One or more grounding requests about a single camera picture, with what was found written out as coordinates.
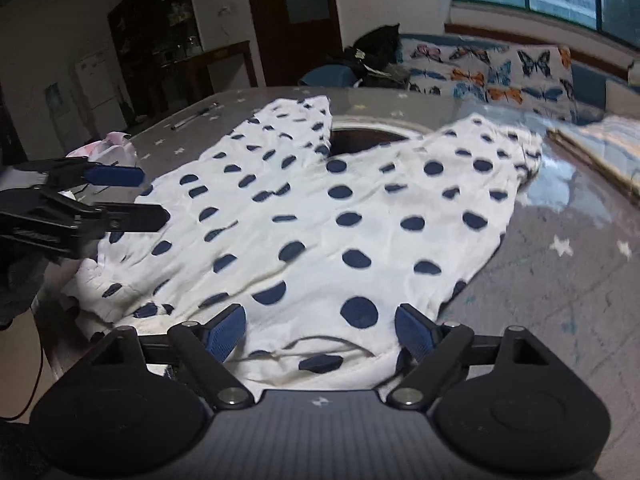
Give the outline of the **white navy polka dot pants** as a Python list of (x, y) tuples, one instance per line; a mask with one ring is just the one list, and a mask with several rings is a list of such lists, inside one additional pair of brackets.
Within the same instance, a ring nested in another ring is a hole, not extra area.
[(254, 393), (372, 388), (402, 356), (401, 304), (427, 318), (502, 242), (541, 136), (471, 115), (433, 133), (331, 155), (326, 96), (278, 99), (141, 194), (169, 214), (110, 233), (66, 286), (88, 338), (210, 321), (237, 304), (227, 359)]

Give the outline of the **black clothes pile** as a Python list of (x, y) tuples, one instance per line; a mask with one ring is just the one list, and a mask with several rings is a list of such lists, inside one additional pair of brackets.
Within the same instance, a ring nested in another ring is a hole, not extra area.
[(345, 48), (343, 61), (356, 76), (358, 87), (408, 88), (409, 72), (398, 64), (399, 27), (380, 26)]

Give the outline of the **pink white cloth bag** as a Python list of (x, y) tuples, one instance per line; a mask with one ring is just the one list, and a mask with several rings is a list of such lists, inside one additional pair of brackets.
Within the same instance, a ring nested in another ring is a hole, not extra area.
[(103, 139), (81, 146), (69, 152), (67, 158), (85, 157), (89, 162), (99, 162), (107, 166), (135, 167), (138, 164), (137, 151), (126, 133), (112, 131)]

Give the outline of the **white refrigerator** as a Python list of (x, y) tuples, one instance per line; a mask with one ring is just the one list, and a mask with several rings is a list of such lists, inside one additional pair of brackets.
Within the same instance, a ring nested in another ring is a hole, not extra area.
[(104, 54), (96, 52), (85, 56), (75, 64), (75, 73), (94, 131), (99, 136), (112, 131), (124, 132), (126, 120)]

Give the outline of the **black pen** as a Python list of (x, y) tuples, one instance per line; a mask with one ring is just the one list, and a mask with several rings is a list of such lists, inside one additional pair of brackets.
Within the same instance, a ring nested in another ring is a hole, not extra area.
[(216, 110), (216, 108), (218, 107), (219, 103), (217, 102), (213, 102), (212, 105), (206, 106), (204, 108), (202, 108), (201, 110), (198, 110), (196, 113), (183, 118), (181, 120), (179, 120), (178, 122), (175, 122), (174, 124), (170, 125), (170, 128), (172, 131), (177, 131), (183, 127), (185, 127), (186, 125), (189, 125), (190, 122), (194, 122), (194, 120), (197, 120), (200, 117), (206, 116), (208, 115), (210, 112), (212, 112), (213, 110)]

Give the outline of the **dark wooden cabinet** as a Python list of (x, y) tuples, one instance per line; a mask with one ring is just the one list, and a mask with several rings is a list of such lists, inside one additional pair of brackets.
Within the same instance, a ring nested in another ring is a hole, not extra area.
[(214, 93), (258, 86), (250, 43), (207, 49), (193, 0), (122, 0), (107, 21), (129, 120), (163, 118)]

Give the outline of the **grey star tablecloth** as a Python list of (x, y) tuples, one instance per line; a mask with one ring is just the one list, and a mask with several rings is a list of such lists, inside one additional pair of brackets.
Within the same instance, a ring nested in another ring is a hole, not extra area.
[[(546, 137), (544, 118), (451, 98), (382, 89), (263, 88), (208, 99), (216, 110), (172, 131), (162, 122), (132, 143), (146, 178), (134, 201), (163, 174), (193, 162), (242, 122), (278, 99), (326, 96), (330, 113), (394, 118), (433, 132), (471, 115), (541, 136), (541, 163), (515, 196), (498, 249), (436, 322), (454, 321), (480, 334), (527, 328), (604, 402), (611, 434), (597, 463), (602, 479), (639, 474), (639, 211), (593, 171), (565, 157)], [(70, 297), (66, 286), (88, 257), (52, 264), (43, 291)]]

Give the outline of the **round induction cooktop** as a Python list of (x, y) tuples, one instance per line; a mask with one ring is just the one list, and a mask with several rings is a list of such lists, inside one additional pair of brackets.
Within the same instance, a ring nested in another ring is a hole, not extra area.
[(330, 155), (355, 154), (382, 144), (422, 139), (431, 128), (394, 118), (338, 115), (333, 118)]

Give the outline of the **dark wooden door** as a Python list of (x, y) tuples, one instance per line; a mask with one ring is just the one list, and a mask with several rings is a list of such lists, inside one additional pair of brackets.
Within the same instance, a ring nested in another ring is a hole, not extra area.
[(267, 86), (294, 86), (341, 56), (336, 0), (248, 1)]

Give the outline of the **striped folded blanket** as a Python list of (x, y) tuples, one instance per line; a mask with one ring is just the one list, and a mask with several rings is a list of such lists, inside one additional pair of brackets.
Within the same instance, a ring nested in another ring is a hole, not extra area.
[(586, 126), (549, 128), (548, 138), (605, 177), (639, 206), (639, 121), (606, 116)]

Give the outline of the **butterfly print pillow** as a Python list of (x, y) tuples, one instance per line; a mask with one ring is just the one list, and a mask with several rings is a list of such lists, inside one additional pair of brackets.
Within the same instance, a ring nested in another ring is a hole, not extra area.
[(409, 89), (514, 107), (570, 122), (576, 117), (570, 50), (558, 46), (441, 46), (400, 43)]

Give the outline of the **blue sofa bench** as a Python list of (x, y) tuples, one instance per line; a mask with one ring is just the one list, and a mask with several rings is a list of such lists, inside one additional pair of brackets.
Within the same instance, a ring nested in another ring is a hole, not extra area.
[[(440, 44), (441, 46), (477, 46), (485, 48), (499, 46), (558, 46), (557, 44), (503, 44), (502, 42), (456, 36), (400, 36), (400, 42), (404, 39), (419, 39), (432, 44)], [(397, 56), (398, 64), (402, 66), (399, 61), (400, 54), (401, 47), (398, 49)], [(602, 70), (596, 70), (577, 61), (572, 51), (570, 51), (570, 57), (572, 58), (573, 86), (577, 110), (576, 117), (571, 120), (574, 124), (585, 125), (590, 122), (598, 122), (602, 115), (608, 111), (608, 107), (611, 104), (608, 99), (608, 90), (610, 89), (629, 92), (633, 99), (638, 98), (639, 89), (637, 87), (629, 87), (620, 78), (608, 75)], [(302, 83), (311, 87), (358, 88), (356, 76), (345, 65), (344, 61), (341, 64), (325, 65), (312, 70), (303, 76)]]

